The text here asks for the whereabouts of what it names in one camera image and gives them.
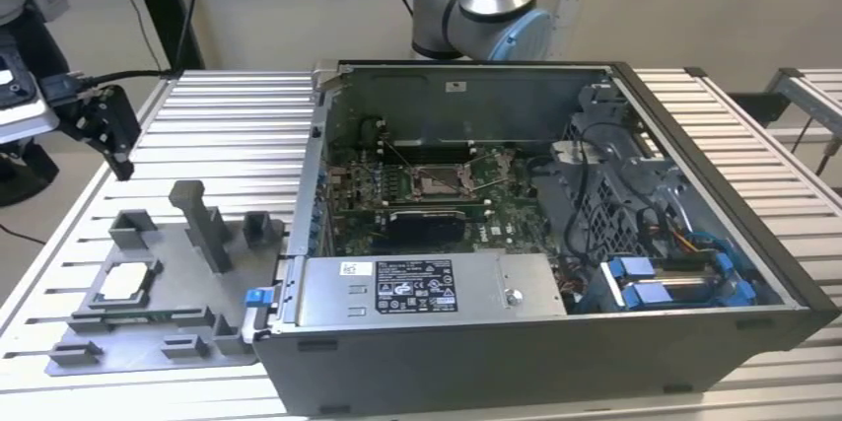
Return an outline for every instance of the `metal slot rail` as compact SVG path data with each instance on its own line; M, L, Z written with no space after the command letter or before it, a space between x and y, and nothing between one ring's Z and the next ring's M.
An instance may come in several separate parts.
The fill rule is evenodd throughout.
M842 69L783 68L768 86L842 137Z
M842 203L707 78L640 70L664 103L795 258L842 306ZM109 243L118 209L160 221L176 178L197 177L226 217L268 209L291 222L313 107L308 73L193 72L145 106L136 177L94 175L0 310L0 406L32 419L284 417L262 367L50 378L45 351L64 333ZM704 394L392 416L479 419L834 419L842 412L842 320L795 350L758 355Z

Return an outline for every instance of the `silver robot arm segment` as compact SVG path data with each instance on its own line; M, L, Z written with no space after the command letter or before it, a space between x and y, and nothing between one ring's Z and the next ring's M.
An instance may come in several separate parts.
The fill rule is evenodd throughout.
M536 0L413 0L413 51L429 59L540 60L551 16Z

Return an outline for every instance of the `power supply label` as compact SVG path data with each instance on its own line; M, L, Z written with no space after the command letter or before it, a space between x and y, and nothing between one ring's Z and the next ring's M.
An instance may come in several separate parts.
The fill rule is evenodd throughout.
M377 261L375 279L381 315L459 311L451 260Z

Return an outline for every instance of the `motherboard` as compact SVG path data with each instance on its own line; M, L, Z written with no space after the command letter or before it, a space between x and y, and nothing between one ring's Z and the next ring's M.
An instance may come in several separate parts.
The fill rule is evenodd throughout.
M527 170L537 159L507 145L380 141L328 168L335 254L555 254Z

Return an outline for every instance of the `yellow wire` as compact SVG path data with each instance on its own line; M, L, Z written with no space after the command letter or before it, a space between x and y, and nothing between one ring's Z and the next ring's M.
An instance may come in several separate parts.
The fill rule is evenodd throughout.
M675 238L681 242L681 244L684 244L684 246L692 250L692 251L699 251L699 249L696 248L696 246L693 246L689 241L687 239L684 239L684 236L681 236L677 232L672 231L672 235L675 236Z

